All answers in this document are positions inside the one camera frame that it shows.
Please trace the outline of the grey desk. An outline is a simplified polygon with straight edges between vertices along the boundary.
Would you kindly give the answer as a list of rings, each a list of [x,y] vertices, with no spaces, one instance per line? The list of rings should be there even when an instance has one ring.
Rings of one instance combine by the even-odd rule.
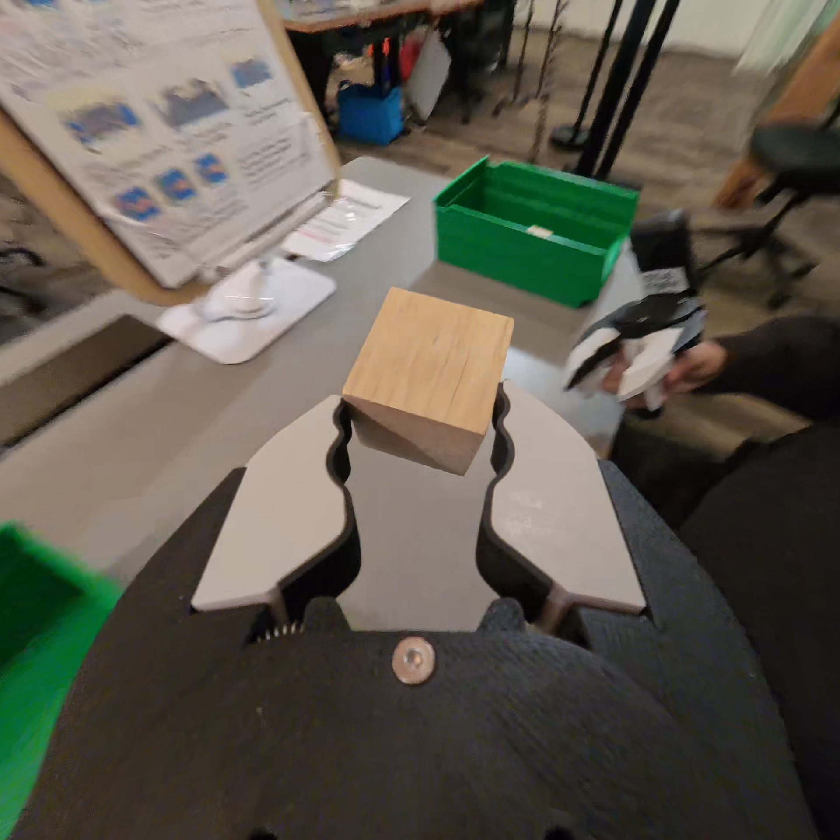
[[[336,292],[251,362],[221,365],[170,344],[2,455],[2,522],[14,521],[126,584],[234,468],[326,396],[340,394],[391,287],[509,316],[502,375],[606,456],[621,409],[563,390],[579,331],[641,296],[623,255],[598,302],[573,310],[436,257],[434,196],[452,177],[360,157],[350,180],[408,202],[316,270]],[[340,597],[359,629],[470,630],[495,593],[476,568],[493,437],[462,477],[360,445],[349,489],[362,566]]]

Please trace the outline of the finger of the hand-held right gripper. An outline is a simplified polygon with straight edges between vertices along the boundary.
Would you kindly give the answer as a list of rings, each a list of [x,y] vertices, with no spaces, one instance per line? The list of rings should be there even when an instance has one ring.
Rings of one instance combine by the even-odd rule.
[[[665,404],[665,378],[674,365],[684,330],[669,328],[623,341],[626,369],[616,397],[624,408],[658,415]]]
[[[614,395],[621,378],[623,336],[615,327],[596,326],[582,334],[565,363],[564,390],[585,396]]]

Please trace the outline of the white panel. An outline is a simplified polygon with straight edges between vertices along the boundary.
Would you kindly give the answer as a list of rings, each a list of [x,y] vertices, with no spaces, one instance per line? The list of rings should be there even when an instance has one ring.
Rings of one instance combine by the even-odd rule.
[[[405,100],[416,122],[426,124],[431,117],[445,87],[451,60],[438,30],[430,29],[404,85]]]

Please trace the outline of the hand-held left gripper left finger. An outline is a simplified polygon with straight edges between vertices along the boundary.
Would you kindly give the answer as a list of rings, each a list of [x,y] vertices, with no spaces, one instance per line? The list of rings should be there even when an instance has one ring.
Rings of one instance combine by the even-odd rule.
[[[347,489],[349,408],[337,395],[281,429],[256,452],[194,591],[200,613],[268,606],[302,624],[308,604],[337,598],[361,570]]]

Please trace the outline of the person's right forearm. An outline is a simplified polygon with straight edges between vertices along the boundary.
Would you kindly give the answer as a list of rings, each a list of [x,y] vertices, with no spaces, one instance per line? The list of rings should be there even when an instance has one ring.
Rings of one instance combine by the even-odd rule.
[[[724,361],[699,393],[756,397],[811,422],[838,419],[837,318],[786,316],[713,342]]]

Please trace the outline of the black office chair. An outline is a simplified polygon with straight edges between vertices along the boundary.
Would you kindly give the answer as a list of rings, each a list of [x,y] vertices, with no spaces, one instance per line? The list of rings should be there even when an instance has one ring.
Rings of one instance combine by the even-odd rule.
[[[726,238],[731,247],[701,266],[697,274],[705,280],[729,261],[745,262],[762,255],[773,280],[766,306],[776,312],[792,299],[796,284],[817,266],[802,248],[779,234],[779,227],[790,212],[814,198],[838,198],[839,136],[830,120],[771,123],[753,132],[749,152],[770,174],[769,185],[757,196],[758,204],[766,206],[783,193],[788,199],[761,224],[701,228],[700,235]]]

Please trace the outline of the printed paper sheet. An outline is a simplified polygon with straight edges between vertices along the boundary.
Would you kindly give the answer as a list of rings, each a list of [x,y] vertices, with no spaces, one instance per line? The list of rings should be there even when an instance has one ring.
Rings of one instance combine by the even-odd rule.
[[[338,195],[286,236],[280,251],[318,263],[334,261],[349,253],[409,200],[408,196],[382,192],[343,178]]]

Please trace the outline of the black tripod stand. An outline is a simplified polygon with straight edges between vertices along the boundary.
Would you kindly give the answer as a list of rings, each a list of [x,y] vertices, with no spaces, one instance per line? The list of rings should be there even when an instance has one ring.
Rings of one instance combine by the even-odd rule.
[[[563,169],[566,172],[626,186],[630,189],[639,189],[638,185],[631,182],[613,180],[611,174],[653,76],[680,1],[662,3],[652,34],[647,37],[648,25],[654,16],[656,6],[656,1],[636,1],[633,4],[632,12],[605,79],[594,117],[590,125],[586,127],[585,114],[592,100],[595,83],[606,59],[606,51],[612,42],[618,13],[622,7],[622,2],[614,3],[577,119],[573,124],[556,127],[549,137],[550,144],[555,150],[578,154],[576,162],[570,162],[564,166]]]

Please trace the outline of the black frame table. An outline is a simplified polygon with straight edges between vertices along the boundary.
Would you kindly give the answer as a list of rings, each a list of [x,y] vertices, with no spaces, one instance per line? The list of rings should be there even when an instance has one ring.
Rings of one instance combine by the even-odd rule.
[[[418,25],[482,6],[480,1],[275,2],[317,106],[329,117],[327,88],[336,55],[371,47],[374,84],[384,92],[403,84],[400,53]]]

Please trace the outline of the green plastic bin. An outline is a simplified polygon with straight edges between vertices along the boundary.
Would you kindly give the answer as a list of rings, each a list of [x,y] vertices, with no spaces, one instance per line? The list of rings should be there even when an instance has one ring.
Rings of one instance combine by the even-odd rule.
[[[1,838],[24,810],[67,693],[122,593],[17,524],[2,524]]]
[[[434,198],[437,259],[582,308],[613,273],[639,197],[624,185],[486,156]],[[553,236],[530,236],[531,225]]]

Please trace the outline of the person's black sweater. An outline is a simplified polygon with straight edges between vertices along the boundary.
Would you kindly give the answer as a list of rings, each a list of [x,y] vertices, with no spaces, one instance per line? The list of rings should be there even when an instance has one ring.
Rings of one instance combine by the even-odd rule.
[[[821,838],[839,834],[838,418],[729,457],[624,422],[612,461],[725,596],[758,654]]]

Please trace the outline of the blue storage box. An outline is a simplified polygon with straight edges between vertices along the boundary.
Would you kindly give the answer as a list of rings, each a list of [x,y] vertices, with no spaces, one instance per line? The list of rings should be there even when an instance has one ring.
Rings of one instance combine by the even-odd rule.
[[[338,135],[347,140],[385,146],[404,129],[402,88],[383,92],[377,86],[343,80],[337,93]]]

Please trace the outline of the wooden railing beam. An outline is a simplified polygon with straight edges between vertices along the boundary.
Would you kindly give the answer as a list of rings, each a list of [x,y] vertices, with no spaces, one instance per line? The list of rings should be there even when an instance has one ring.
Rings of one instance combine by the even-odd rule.
[[[814,121],[838,98],[838,91],[839,13],[835,13],[781,86],[767,112],[760,116],[758,126]],[[730,169],[711,204],[721,211],[743,209],[751,204],[765,180],[764,169],[746,149]]]

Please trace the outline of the person's right hand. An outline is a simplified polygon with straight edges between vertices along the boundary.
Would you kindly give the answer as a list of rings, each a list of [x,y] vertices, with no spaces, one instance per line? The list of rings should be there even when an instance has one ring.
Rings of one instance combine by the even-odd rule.
[[[725,368],[728,354],[715,341],[704,341],[675,357],[663,382],[665,398],[698,391]]]

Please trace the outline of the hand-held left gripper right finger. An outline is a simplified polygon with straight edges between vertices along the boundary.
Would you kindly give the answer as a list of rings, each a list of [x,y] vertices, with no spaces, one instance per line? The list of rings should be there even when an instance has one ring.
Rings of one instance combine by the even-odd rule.
[[[592,447],[511,382],[498,387],[492,426],[495,475],[476,545],[482,579],[544,632],[578,607],[642,615],[643,588]]]

